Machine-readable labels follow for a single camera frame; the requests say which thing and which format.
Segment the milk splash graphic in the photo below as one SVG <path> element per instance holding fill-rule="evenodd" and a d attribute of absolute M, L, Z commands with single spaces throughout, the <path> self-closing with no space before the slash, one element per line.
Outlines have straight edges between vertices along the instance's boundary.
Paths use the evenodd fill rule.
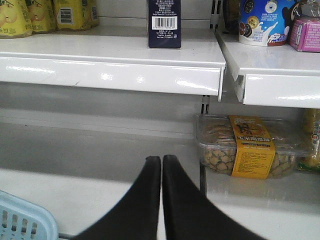
<path fill-rule="evenodd" d="M 256 45 L 256 46 L 267 46 L 268 43 L 271 42 L 272 39 L 279 38 L 278 33 L 275 33 L 270 36 L 271 31 L 277 26 L 278 22 L 274 25 L 267 28 L 266 31 L 262 30 L 264 22 L 259 22 L 256 28 L 252 29 L 252 34 L 249 37 L 245 37 L 244 35 L 239 36 L 239 40 L 243 44 Z"/>

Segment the clear plastic box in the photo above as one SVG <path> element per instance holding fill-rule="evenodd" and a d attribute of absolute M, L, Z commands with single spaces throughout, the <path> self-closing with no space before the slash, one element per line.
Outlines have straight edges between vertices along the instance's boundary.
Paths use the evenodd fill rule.
<path fill-rule="evenodd" d="M 303 133 L 282 119 L 262 118 L 275 145 L 275 157 L 268 178 L 289 175 L 298 162 L 310 154 L 311 147 Z M 231 175 L 236 160 L 237 144 L 228 116 L 196 116 L 195 138 L 200 161 L 214 172 Z"/>

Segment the oreo snack cup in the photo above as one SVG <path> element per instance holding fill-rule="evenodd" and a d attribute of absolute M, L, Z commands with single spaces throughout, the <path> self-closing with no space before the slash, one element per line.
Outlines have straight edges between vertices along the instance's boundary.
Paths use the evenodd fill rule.
<path fill-rule="evenodd" d="M 241 0 L 240 43 L 255 46 L 284 45 L 298 5 L 297 0 Z"/>

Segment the pink package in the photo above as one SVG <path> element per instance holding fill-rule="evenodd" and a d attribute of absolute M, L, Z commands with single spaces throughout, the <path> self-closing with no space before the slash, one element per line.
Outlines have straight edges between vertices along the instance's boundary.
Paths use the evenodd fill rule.
<path fill-rule="evenodd" d="M 294 21 L 289 44 L 299 52 L 320 53 L 320 18 L 300 17 Z"/>

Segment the store shelf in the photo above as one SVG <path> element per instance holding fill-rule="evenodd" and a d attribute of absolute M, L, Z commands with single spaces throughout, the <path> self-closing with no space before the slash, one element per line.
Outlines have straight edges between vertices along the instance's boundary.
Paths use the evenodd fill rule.
<path fill-rule="evenodd" d="M 148 49 L 145 27 L 2 39 L 0 81 L 218 96 L 225 60 L 210 29 L 183 29 L 182 49 Z"/>
<path fill-rule="evenodd" d="M 176 154 L 199 186 L 193 140 L 0 123 L 1 190 L 45 207 L 76 235 L 126 193 L 147 156 Z M 162 207 L 158 239 L 165 239 Z"/>
<path fill-rule="evenodd" d="M 290 45 L 245 45 L 235 35 L 216 37 L 235 81 L 240 102 L 247 105 L 320 108 L 320 54 L 298 52 Z"/>
<path fill-rule="evenodd" d="M 319 175 L 295 172 L 281 179 L 259 180 L 207 168 L 206 184 L 213 204 L 265 239 L 319 239 Z"/>

